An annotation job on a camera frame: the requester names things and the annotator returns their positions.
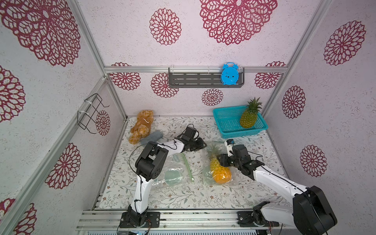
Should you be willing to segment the green pineapple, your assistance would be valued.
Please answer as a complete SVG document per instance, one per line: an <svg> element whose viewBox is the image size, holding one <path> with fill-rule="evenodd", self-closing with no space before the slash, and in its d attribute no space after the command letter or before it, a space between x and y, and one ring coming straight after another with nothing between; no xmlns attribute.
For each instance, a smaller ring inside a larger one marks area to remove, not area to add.
<svg viewBox="0 0 376 235"><path fill-rule="evenodd" d="M255 125L258 113L262 109L262 103L259 101L259 98L253 98L248 102L247 108L244 110L241 118L240 125L243 128L251 128Z"/></svg>

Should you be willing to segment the clear zip-top bag green seal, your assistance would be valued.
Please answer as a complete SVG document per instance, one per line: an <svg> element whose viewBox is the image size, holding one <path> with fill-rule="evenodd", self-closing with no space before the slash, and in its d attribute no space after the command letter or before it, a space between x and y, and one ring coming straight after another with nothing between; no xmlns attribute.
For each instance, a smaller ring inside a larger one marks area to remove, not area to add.
<svg viewBox="0 0 376 235"><path fill-rule="evenodd" d="M153 187L162 189L193 181L192 170L185 154L177 153L166 158L161 174L153 180Z"/></svg>

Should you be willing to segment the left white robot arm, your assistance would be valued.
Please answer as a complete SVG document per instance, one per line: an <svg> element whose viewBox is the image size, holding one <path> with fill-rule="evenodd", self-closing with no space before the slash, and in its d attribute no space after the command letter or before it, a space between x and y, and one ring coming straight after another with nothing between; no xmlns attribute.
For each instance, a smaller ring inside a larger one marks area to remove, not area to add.
<svg viewBox="0 0 376 235"><path fill-rule="evenodd" d="M150 191L153 181L161 174L166 159L174 154L195 152L207 147L193 124L188 124L180 135L169 142L158 143L158 140L154 137L142 145L144 149L132 169L137 175L133 202L122 214L118 228L138 228L144 225L148 229L152 228L154 224L147 218Z"/></svg>

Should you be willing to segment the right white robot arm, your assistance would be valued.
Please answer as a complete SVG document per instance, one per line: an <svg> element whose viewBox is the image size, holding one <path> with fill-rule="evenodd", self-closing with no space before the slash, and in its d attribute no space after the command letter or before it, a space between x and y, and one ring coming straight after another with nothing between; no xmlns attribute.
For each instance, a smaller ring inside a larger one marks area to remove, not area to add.
<svg viewBox="0 0 376 235"><path fill-rule="evenodd" d="M227 152L217 157L223 167L235 167L251 180L264 184L281 195L291 206L263 201L251 214L239 221L240 226L270 225L273 222L293 226L302 235L324 235L338 221L324 192L317 186L306 187L274 172L265 163L251 157L244 145L225 141Z"/></svg>

